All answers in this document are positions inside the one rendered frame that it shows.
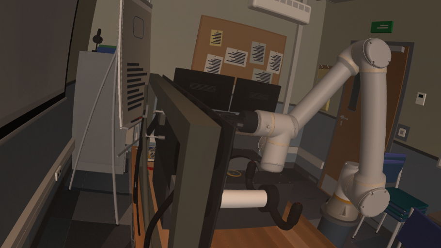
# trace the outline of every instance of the door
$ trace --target door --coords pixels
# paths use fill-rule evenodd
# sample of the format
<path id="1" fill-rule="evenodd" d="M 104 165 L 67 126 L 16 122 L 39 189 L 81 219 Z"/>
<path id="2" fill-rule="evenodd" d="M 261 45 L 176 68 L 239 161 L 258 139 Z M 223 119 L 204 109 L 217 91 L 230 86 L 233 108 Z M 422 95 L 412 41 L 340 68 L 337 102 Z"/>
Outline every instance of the door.
<path id="1" fill-rule="evenodd" d="M 387 66 L 387 117 L 385 151 L 391 147 L 401 112 L 402 100 L 409 74 L 409 43 L 386 42 L 389 46 L 406 44 L 404 52 L 392 52 L 392 59 Z M 361 94 L 360 74 L 350 77 L 345 84 L 342 103 L 336 120 L 336 128 L 328 158 L 323 169 L 319 188 L 332 195 L 337 185 L 343 164 L 347 161 L 360 160 L 361 135 Z"/>

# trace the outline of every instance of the exit sign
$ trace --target exit sign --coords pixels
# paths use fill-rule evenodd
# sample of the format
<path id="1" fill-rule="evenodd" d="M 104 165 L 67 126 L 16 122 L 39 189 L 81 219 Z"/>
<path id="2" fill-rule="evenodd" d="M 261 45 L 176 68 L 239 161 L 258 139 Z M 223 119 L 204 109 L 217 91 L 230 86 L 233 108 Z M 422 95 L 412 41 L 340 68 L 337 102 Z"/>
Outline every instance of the exit sign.
<path id="1" fill-rule="evenodd" d="M 371 33 L 392 33 L 393 21 L 374 21 L 371 26 Z"/>

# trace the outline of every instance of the floor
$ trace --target floor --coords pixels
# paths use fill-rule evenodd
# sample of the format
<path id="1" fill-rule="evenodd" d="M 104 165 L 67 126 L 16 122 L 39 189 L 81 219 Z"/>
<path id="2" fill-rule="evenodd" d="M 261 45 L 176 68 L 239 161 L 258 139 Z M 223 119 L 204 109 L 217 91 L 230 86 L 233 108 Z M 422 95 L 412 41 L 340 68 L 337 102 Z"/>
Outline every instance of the floor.
<path id="1" fill-rule="evenodd" d="M 115 225 L 111 174 L 78 170 L 68 190 L 72 172 L 63 188 L 59 189 L 47 212 L 48 221 L 35 238 L 37 248 L 132 248 L 131 194 L 129 174 L 116 175 L 118 215 Z M 311 180 L 295 171 L 286 174 L 293 183 L 289 201 L 303 204 L 302 214 L 318 226 L 320 205 L 329 198 Z M 344 248 L 385 248 L 388 239 L 364 223 L 357 236 L 353 227 Z"/>
<path id="2" fill-rule="evenodd" d="M 119 226 L 113 205 L 112 174 L 72 171 L 46 213 L 37 248 L 132 248 L 129 174 L 116 175 Z"/>

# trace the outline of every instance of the chair leg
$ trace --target chair leg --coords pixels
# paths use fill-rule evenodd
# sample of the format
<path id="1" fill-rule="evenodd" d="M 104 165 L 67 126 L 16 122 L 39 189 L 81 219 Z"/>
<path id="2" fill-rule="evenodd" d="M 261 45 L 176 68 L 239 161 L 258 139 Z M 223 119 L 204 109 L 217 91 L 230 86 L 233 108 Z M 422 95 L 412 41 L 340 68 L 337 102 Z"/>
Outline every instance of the chair leg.
<path id="1" fill-rule="evenodd" d="M 363 223 L 363 221 L 364 221 L 364 218 L 365 218 L 365 216 L 363 215 L 363 216 L 362 216 L 362 219 L 361 219 L 360 222 L 358 223 L 357 229 L 355 229 L 355 233 L 354 233 L 354 235 L 352 236 L 352 238 L 355 238 L 355 235 L 357 235 L 357 233 L 358 233 L 358 229 L 360 229 L 360 226 L 362 225 L 362 223 Z"/>
<path id="2" fill-rule="evenodd" d="M 396 234 L 398 233 L 398 229 L 400 229 L 400 226 L 401 226 L 401 222 L 398 222 L 398 223 L 396 224 L 396 226 L 395 226 L 395 230 L 394 230 L 394 232 L 392 233 L 392 237 L 391 237 L 391 239 L 389 240 L 389 243 L 387 244 L 387 247 L 386 247 L 386 248 L 391 248 L 392 243 L 393 243 L 394 240 L 395 240 Z"/>
<path id="3" fill-rule="evenodd" d="M 380 231 L 380 227 L 383 224 L 384 218 L 386 217 L 386 213 L 383 214 L 383 217 L 381 218 L 380 223 L 378 224 L 377 230 L 375 231 L 375 233 L 378 233 L 378 231 Z"/>

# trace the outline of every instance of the wooden door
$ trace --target wooden door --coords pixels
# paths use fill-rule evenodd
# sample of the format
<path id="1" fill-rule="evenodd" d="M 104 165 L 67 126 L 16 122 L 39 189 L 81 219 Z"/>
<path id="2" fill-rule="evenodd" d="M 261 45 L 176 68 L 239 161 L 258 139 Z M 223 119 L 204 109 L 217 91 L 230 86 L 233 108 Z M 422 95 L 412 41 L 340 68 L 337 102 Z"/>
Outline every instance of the wooden door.
<path id="1" fill-rule="evenodd" d="M 404 94 L 403 81 L 405 78 L 406 65 L 408 63 L 409 46 L 404 47 L 404 53 L 392 52 L 392 59 L 387 66 L 387 116 L 386 116 L 386 142 L 385 151 L 388 143 L 392 142 L 391 135 L 395 134 L 394 120 L 399 118 L 397 109 L 401 109 L 400 95 Z M 328 175 L 338 181 L 343 164 L 347 161 L 360 161 L 360 135 L 361 135 L 361 93 L 360 93 L 360 74 L 350 77 L 345 84 L 342 104 L 337 116 L 337 124 L 332 140 L 328 159 L 325 164 L 323 175 L 319 184 L 322 188 L 323 181 Z"/>

